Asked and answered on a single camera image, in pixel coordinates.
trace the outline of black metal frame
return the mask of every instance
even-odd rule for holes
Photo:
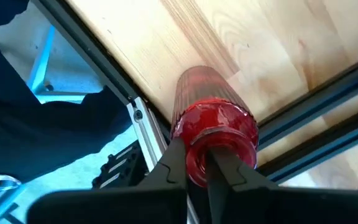
[[[148,102],[147,106],[155,114],[163,135],[169,139],[169,122],[147,100],[147,97],[142,93],[140,88],[108,53],[75,11],[64,0],[32,1],[124,104],[128,104],[131,99],[137,96],[141,96]],[[260,122],[259,150],[266,148],[273,142],[302,127],[318,116],[325,114],[357,94],[358,63]],[[283,182],[295,174],[299,174],[301,171],[315,166],[338,152],[358,143],[358,138],[352,135],[354,131],[358,130],[357,126],[340,130],[341,133],[339,134],[335,133],[337,127],[332,127],[324,132],[326,134],[333,133],[334,135],[331,137],[319,135],[313,138],[314,141],[324,142],[324,144],[312,144],[308,147],[303,147],[302,145],[304,144],[302,144],[283,156],[263,165],[259,170],[266,175],[276,174],[277,177],[275,176],[274,179],[278,182]],[[336,147],[331,147],[330,144],[339,141],[338,139],[342,143],[346,142],[346,146],[339,144]]]

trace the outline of red glass jar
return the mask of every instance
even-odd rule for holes
[[[185,71],[177,84],[171,137],[186,146],[190,179],[206,186],[204,155],[209,148],[231,150],[248,166],[256,166],[258,129],[238,94],[213,68]]]

